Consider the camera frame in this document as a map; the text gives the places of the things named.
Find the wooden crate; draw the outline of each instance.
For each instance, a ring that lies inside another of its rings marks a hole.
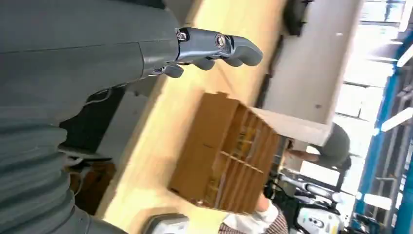
[[[279,136],[226,94],[204,94],[169,189],[203,207],[250,214]]]

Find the white sleeve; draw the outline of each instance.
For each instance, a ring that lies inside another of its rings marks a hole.
[[[266,211],[254,212],[249,216],[229,214],[224,219],[224,224],[245,234],[262,234],[275,221],[278,214],[278,209],[270,201]]]

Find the wooden table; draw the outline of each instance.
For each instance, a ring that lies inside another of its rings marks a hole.
[[[137,234],[149,216],[180,212],[190,218],[188,233],[217,233],[225,213],[195,207],[169,192],[167,184],[204,92],[226,92],[247,105],[255,102],[279,36],[284,1],[203,0],[195,4],[190,26],[246,37],[260,47],[264,59],[257,67],[239,68],[219,61],[207,72],[187,66],[178,79],[160,78],[97,216]]]

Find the striped shirt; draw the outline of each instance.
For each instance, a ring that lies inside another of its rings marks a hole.
[[[275,206],[278,209],[278,215],[275,220],[269,225],[269,227],[264,231],[264,234],[288,234],[288,226],[287,221],[285,220],[285,216],[282,214],[282,211],[279,209],[278,206]],[[248,234],[233,229],[227,226],[225,223],[222,223],[218,234]]]

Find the robotic hand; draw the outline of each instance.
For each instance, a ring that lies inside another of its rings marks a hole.
[[[256,66],[263,58],[263,53],[256,45],[238,36],[197,28],[181,28],[177,33],[177,39],[179,55],[176,61],[154,69],[149,76],[164,73],[178,78],[184,72],[179,65],[189,64],[207,71],[212,69],[216,59],[222,59],[233,67],[239,67],[244,63],[248,66]]]

